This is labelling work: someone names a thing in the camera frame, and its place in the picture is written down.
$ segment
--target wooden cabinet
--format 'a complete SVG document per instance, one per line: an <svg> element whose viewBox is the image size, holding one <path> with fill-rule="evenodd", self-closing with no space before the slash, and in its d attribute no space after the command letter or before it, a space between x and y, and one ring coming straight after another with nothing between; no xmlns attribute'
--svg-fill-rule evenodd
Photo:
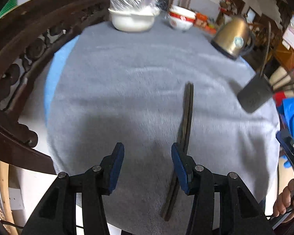
<svg viewBox="0 0 294 235"><path fill-rule="evenodd" d="M282 45L281 41L279 42L274 57L286 70L291 70L294 67L294 50L292 48L287 50Z"/></svg>

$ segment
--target black cup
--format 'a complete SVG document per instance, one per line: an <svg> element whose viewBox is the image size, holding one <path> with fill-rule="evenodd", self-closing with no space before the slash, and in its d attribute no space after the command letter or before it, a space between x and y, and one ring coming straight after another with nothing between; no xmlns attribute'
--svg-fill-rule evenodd
<svg viewBox="0 0 294 235"><path fill-rule="evenodd" d="M265 77L257 73L237 94L237 99L247 113L253 113L273 95L273 89Z"/></svg>

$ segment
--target metal screw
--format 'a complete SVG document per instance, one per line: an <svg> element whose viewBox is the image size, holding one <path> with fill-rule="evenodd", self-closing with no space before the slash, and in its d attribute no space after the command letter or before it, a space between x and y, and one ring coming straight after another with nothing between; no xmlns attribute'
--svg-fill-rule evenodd
<svg viewBox="0 0 294 235"><path fill-rule="evenodd" d="M64 178L66 176L66 173L64 172L64 171L62 171L62 172L60 172L59 174L58 174L58 178L59 179L62 179L62 178Z"/></svg>
<svg viewBox="0 0 294 235"><path fill-rule="evenodd" d="M101 166L100 165L95 165L94 167L93 167L93 171L100 171L101 170Z"/></svg>
<svg viewBox="0 0 294 235"><path fill-rule="evenodd" d="M197 171L203 171L204 170L204 167L201 166L201 165L196 165L195 166L195 170L197 170Z"/></svg>
<svg viewBox="0 0 294 235"><path fill-rule="evenodd" d="M235 172L230 172L230 177L232 179L237 179L238 175Z"/></svg>

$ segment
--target electric kettle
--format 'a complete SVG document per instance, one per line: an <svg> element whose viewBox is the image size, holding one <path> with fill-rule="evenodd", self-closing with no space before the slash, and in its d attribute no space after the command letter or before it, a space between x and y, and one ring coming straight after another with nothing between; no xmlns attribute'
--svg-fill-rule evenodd
<svg viewBox="0 0 294 235"><path fill-rule="evenodd" d="M226 57L236 60L253 49L255 40L246 20L235 16L216 33L211 45Z"/></svg>

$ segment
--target gray tablecloth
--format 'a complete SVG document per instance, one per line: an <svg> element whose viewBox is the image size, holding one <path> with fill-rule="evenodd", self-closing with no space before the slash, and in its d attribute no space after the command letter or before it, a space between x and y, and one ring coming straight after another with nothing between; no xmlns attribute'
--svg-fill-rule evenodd
<svg viewBox="0 0 294 235"><path fill-rule="evenodd" d="M160 211L190 81L188 154L214 173L237 172L260 201L276 175L279 119L273 100L253 114L241 108L236 94L253 75L242 59L218 53L195 27L178 32L161 18L145 33L120 32L111 23L88 27L67 59L50 107L55 168L83 173L122 142L117 188L103 197L107 221L136 235L184 234L192 196L180 190L169 222ZM214 227L218 204L216 199Z"/></svg>

